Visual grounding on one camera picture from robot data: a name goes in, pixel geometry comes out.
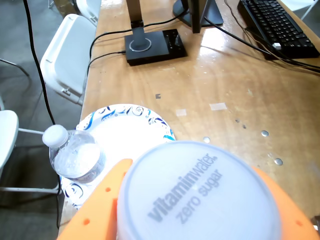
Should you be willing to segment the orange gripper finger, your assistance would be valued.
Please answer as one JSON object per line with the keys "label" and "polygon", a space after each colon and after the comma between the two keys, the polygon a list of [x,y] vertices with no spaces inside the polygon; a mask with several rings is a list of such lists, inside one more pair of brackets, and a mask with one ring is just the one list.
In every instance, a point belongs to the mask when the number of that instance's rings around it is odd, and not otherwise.
{"label": "orange gripper finger", "polygon": [[254,171],[269,188],[278,207],[283,240],[318,240],[319,233],[311,220],[300,210],[289,195],[262,170]]}
{"label": "orange gripper finger", "polygon": [[58,236],[59,240],[116,239],[118,195],[132,164],[132,159],[122,159],[107,173]]}

